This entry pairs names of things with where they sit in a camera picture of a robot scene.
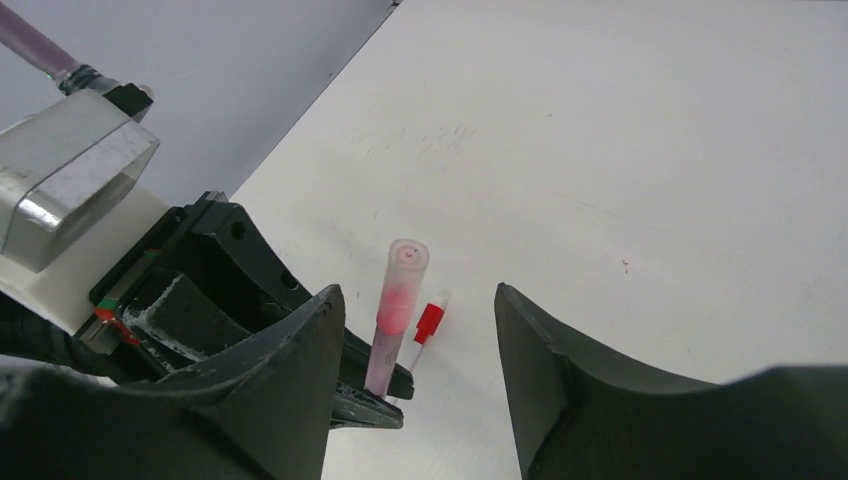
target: white wall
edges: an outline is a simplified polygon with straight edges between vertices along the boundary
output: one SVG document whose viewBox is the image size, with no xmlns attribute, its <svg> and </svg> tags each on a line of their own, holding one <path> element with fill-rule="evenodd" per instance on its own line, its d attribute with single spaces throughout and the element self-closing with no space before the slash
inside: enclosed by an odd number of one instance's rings
<svg viewBox="0 0 848 480">
<path fill-rule="evenodd" d="M 4 0 L 80 61 L 150 85 L 171 203 L 232 194 L 388 16 L 391 0 Z M 0 47 L 0 129 L 60 99 Z"/>
</svg>

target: translucent pink tube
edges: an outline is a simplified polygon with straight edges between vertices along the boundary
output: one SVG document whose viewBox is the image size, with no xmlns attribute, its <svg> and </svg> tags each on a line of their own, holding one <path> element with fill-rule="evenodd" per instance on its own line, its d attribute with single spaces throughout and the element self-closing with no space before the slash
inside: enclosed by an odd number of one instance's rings
<svg viewBox="0 0 848 480">
<path fill-rule="evenodd" d="M 389 390 L 403 334 L 412 320 L 429 263 L 430 253 L 423 244 L 405 239 L 392 242 L 365 374 L 365 388 L 374 395 L 385 397 Z"/>
<path fill-rule="evenodd" d="M 66 51 L 3 2 L 0 2 L 0 43 L 57 83 L 80 66 Z"/>
</svg>

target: test tube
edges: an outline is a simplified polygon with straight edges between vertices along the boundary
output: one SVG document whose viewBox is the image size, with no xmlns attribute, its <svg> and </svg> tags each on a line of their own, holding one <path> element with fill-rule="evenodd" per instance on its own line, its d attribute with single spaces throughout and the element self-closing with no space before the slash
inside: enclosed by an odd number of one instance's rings
<svg viewBox="0 0 848 480">
<path fill-rule="evenodd" d="M 412 310 L 429 263 L 427 247 L 415 240 L 395 240 L 389 248 L 377 328 L 365 373 L 365 389 L 374 395 L 385 397 L 389 390 L 403 334 L 412 320 Z"/>
</svg>

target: screw hole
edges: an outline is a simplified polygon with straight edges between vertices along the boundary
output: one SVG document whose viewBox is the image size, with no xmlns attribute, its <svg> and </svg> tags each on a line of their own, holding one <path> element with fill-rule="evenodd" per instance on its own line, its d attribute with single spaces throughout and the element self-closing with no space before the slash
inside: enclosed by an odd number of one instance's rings
<svg viewBox="0 0 848 480">
<path fill-rule="evenodd" d="M 289 290 L 296 290 L 299 286 L 297 279 L 295 279 L 294 275 L 292 275 L 288 270 L 283 270 L 283 273 L 280 274 L 280 282 L 282 282 L 283 286 Z"/>
<path fill-rule="evenodd" d="M 230 227 L 230 234 L 233 236 L 233 238 L 235 238 L 236 240 L 244 239 L 244 232 L 245 228 L 243 223 L 233 222 L 233 226 Z"/>
</svg>

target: white table surface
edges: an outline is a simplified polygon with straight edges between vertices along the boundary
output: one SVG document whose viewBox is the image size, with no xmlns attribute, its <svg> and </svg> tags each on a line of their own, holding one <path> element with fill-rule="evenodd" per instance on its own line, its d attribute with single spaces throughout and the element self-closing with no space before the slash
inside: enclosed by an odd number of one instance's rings
<svg viewBox="0 0 848 480">
<path fill-rule="evenodd" d="M 848 362 L 846 51 L 841 2 L 406 0 L 234 197 L 369 341 L 395 238 L 454 291 L 324 478 L 519 477 L 501 281 L 703 380 Z"/>
</svg>

